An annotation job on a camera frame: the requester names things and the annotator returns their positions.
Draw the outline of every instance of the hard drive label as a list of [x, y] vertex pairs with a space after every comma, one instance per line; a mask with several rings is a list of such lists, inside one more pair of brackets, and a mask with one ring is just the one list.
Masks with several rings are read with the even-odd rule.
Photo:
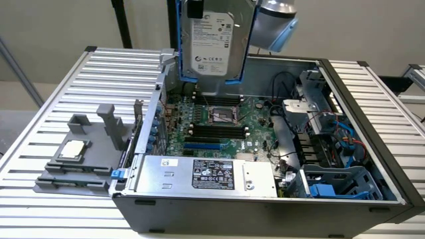
[[234, 190], [233, 162], [193, 160], [191, 186], [198, 189]]
[[202, 19], [191, 19], [191, 68], [201, 75], [226, 74], [233, 19], [227, 13], [205, 12]]

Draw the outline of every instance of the metal stand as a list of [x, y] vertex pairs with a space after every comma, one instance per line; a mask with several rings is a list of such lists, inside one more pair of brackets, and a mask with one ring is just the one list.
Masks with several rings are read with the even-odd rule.
[[125, 8], [123, 8], [123, 0], [110, 0], [111, 7], [114, 10], [114, 15], [118, 22], [119, 35], [123, 48], [131, 49], [131, 37], [130, 31], [127, 29], [126, 16], [125, 16]]
[[18, 78], [18, 81], [19, 81], [21, 85], [23, 86], [29, 96], [31, 97], [31, 100], [33, 100], [34, 104], [39, 108], [42, 106], [42, 104], [43, 104], [43, 100], [41, 98], [41, 96], [38, 94], [38, 91], [35, 90], [33, 84], [27, 80], [22, 70], [19, 69], [18, 64], [14, 61], [11, 54], [9, 53], [9, 51], [6, 49], [1, 38], [0, 38], [0, 53], [1, 53], [2, 57], [3, 57], [3, 59], [5, 59], [5, 62], [10, 66], [10, 68], [11, 68], [11, 70], [13, 70], [13, 72], [14, 72], [17, 78]]
[[167, 10], [167, 31], [170, 38], [170, 48], [177, 49], [177, 9], [175, 0], [166, 0], [166, 10]]

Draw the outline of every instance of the metal grille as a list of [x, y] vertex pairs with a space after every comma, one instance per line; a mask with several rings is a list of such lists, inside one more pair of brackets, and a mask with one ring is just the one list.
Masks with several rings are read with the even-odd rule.
[[[123, 122], [131, 122], [134, 99], [145, 102], [149, 100], [149, 91], [158, 74], [154, 73], [159, 63], [158, 56], [159, 51], [97, 48], [95, 52], [85, 52], [79, 57], [0, 161], [0, 238], [153, 238], [138, 235], [129, 229], [109, 198], [37, 194], [31, 187], [33, 180], [41, 174], [67, 132], [65, 123], [73, 113], [87, 114], [91, 121], [99, 121], [95, 115], [97, 105], [111, 103], [115, 115]], [[351, 67], [347, 69], [355, 69], [352, 63], [347, 65]], [[372, 107], [364, 104], [362, 102], [362, 107]], [[398, 124], [399, 121], [407, 122], [398, 119], [396, 124], [388, 125], [403, 125]], [[415, 164], [410, 162], [410, 165], [415, 165], [414, 170], [419, 171], [418, 167], [425, 166], [425, 161], [420, 164], [416, 157], [396, 158], [400, 161], [403, 158], [414, 159]], [[415, 216], [399, 225], [380, 224], [355, 238], [422, 239], [423, 224], [425, 216]]]
[[425, 197], [425, 128], [368, 67], [330, 61], [386, 147]]

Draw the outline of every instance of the wire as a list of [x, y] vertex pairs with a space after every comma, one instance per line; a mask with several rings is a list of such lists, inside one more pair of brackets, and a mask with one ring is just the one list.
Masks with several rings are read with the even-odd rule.
[[354, 157], [352, 157], [352, 155], [351, 155], [350, 158], [348, 158], [348, 160], [346, 161], [344, 168], [348, 168], [348, 167], [350, 167], [352, 161], [354, 161]]
[[422, 119], [422, 117], [420, 116], [418, 116], [416, 114], [414, 114], [414, 113], [411, 113], [415, 117], [418, 117], [419, 118], [419, 120], [420, 120], [420, 123], [423, 123], [425, 122], [425, 117], [423, 117], [423, 119]]
[[297, 153], [297, 152], [293, 151], [293, 152], [290, 152], [290, 153], [286, 153], [285, 155], [281, 155], [279, 158], [286, 157], [286, 156], [289, 156], [289, 155], [291, 155], [291, 154], [294, 154], [294, 153]]
[[328, 110], [322, 110], [319, 111], [315, 115], [312, 115], [312, 117], [306, 121], [305, 125], [303, 125], [303, 131], [306, 130], [306, 126], [307, 126], [307, 123], [311, 121], [311, 119], [315, 118], [315, 116], [318, 116], [319, 114], [322, 113], [331, 113]]
[[270, 109], [267, 110], [267, 115], [269, 115], [269, 116], [271, 116], [271, 109], [273, 109], [274, 107], [277, 107], [277, 108], [279, 108], [279, 109], [283, 109], [283, 107], [279, 106], [279, 105], [271, 105]]
[[336, 121], [336, 126], [335, 126], [335, 128], [336, 128], [336, 131], [334, 132], [335, 134], [338, 133], [338, 126], [339, 126], [339, 121], [338, 121], [338, 115], [336, 114], [334, 114], [334, 119], [335, 119], [335, 121]]
[[181, 85], [181, 94], [183, 95], [185, 94], [185, 86], [186, 86], [186, 81], [183, 82], [183, 84]]
[[159, 102], [161, 102], [161, 105], [163, 106], [163, 109], [167, 110], [169, 108], [166, 108], [166, 106], [165, 106], [165, 104], [162, 103], [162, 101], [159, 101]]
[[[274, 82], [275, 82], [275, 78], [277, 78], [277, 76], [279, 74], [283, 74], [283, 73], [289, 74], [293, 77], [293, 79], [295, 79], [294, 75], [289, 71], [281, 71], [273, 76], [273, 80], [271, 80], [271, 101], [274, 101]], [[286, 89], [287, 96], [290, 96], [290, 91], [287, 90], [286, 85], [285, 85], [285, 89]]]
[[234, 107], [238, 107], [238, 106], [241, 106], [246, 101], [249, 101], [250, 100], [250, 96], [247, 97], [247, 99], [245, 100], [245, 101], [241, 101], [241, 102], [238, 102], [238, 104], [234, 106]]
[[350, 135], [354, 136], [354, 130], [350, 127], [347, 127], [346, 124], [338, 122], [338, 120], [335, 120], [332, 123], [335, 123], [335, 125], [336, 125], [336, 131], [334, 132], [335, 134], [338, 133], [338, 127], [342, 127], [343, 129], [346, 129], [348, 131]]
[[277, 164], [275, 162], [273, 162], [271, 158], [269, 158], [269, 157], [266, 157], [266, 158], [267, 158], [267, 161], [270, 161], [270, 163], [271, 163], [273, 165]]
[[355, 143], [355, 144], [359, 144], [360, 145], [360, 147], [363, 148], [363, 158], [362, 158], [362, 160], [366, 158], [366, 152], [367, 152], [367, 150], [366, 150], [366, 146], [364, 146], [364, 144], [360, 142], [360, 141], [358, 141], [358, 140], [352, 140], [352, 143]]
[[205, 98], [203, 95], [202, 95], [202, 97], [203, 97], [203, 100], [205, 100], [205, 104], [206, 104], [206, 106], [207, 106], [207, 108], [209, 108], [210, 106], [209, 106], [209, 104], [207, 104], [206, 98]]
[[[281, 84], [285, 88], [285, 91], [286, 91], [286, 94], [290, 96], [291, 95], [291, 92], [289, 91], [287, 87], [286, 87], [286, 84], [283, 83], [283, 81], [281, 81]], [[278, 99], [278, 95], [279, 95], [279, 87], [277, 88], [277, 96], [275, 96], [275, 100]]]

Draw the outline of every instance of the circuit board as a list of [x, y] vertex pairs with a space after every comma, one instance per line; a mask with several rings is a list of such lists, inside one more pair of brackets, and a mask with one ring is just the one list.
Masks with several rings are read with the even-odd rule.
[[246, 98], [235, 107], [223, 107], [213, 105], [195, 105], [191, 99], [179, 95], [169, 96], [167, 115], [169, 115], [169, 141], [166, 155], [183, 155], [185, 138], [190, 137], [190, 124], [213, 126], [238, 126], [247, 127], [249, 135], [245, 139], [219, 138], [222, 147], [219, 150], [190, 149], [194, 157], [207, 158], [235, 158], [254, 155], [255, 161], [269, 161], [266, 150], [263, 150], [263, 141], [271, 145], [275, 141], [273, 127], [269, 125], [267, 108], [262, 107], [263, 100], [258, 98]]

